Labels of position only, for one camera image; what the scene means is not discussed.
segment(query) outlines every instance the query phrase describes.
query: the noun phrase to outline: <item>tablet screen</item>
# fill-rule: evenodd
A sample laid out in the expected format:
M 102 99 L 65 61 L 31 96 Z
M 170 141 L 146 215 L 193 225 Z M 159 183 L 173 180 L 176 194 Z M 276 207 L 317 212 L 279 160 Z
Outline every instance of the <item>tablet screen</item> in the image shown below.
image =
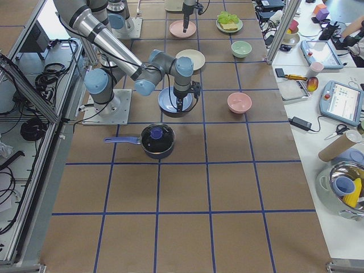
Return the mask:
M 335 83 L 328 112 L 350 121 L 355 121 L 359 98 L 359 91 Z
M 326 42 L 307 42 L 307 44 L 315 61 L 319 61 L 325 66 L 337 65 L 334 53 Z

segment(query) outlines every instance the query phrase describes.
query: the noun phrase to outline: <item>scissors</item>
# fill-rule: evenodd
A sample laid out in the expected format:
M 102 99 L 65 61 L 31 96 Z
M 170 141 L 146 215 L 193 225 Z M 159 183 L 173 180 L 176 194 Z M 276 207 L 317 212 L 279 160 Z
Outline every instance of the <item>scissors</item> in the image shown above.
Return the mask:
M 344 132 L 348 131 L 349 128 L 345 125 L 345 124 L 339 124 L 338 126 L 336 126 L 336 131 L 335 133 L 330 134 L 328 137 L 326 137 L 324 140 L 336 137 L 337 135 L 342 135 Z

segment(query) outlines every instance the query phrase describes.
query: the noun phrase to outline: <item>pink cup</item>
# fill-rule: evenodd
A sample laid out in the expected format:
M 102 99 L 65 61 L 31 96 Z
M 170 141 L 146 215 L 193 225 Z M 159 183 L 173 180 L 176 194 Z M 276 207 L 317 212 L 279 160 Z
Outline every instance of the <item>pink cup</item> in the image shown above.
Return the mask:
M 308 68 L 306 77 L 316 77 L 322 70 L 324 69 L 324 65 L 319 61 L 314 61 Z

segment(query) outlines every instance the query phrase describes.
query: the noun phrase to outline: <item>lettuce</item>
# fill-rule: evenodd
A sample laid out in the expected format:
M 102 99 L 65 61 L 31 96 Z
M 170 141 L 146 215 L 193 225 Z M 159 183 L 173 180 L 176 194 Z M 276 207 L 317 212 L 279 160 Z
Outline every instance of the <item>lettuce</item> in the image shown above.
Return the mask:
M 237 24 L 239 22 L 239 18 L 235 14 L 230 14 L 227 11 L 222 11 L 220 15 L 217 17 L 217 21 L 220 24 L 229 24 L 229 23 Z

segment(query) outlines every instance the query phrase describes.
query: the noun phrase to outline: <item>pot handle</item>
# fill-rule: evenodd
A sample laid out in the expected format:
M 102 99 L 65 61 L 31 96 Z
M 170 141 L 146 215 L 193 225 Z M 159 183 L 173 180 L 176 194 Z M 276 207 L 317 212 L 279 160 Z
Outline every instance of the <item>pot handle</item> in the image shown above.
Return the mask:
M 105 143 L 132 143 L 132 144 L 140 144 L 140 138 L 136 136 L 115 136 L 111 138 L 105 138 Z
M 350 210 L 342 210 L 339 212 L 339 215 L 343 218 L 353 219 L 356 221 L 360 221 L 364 217 L 364 214 L 352 212 Z
M 320 186 L 322 189 L 324 189 L 325 191 L 329 191 L 329 189 L 327 187 L 325 187 L 327 185 L 327 177 L 326 176 L 322 176 L 319 178 L 318 182 L 320 183 Z

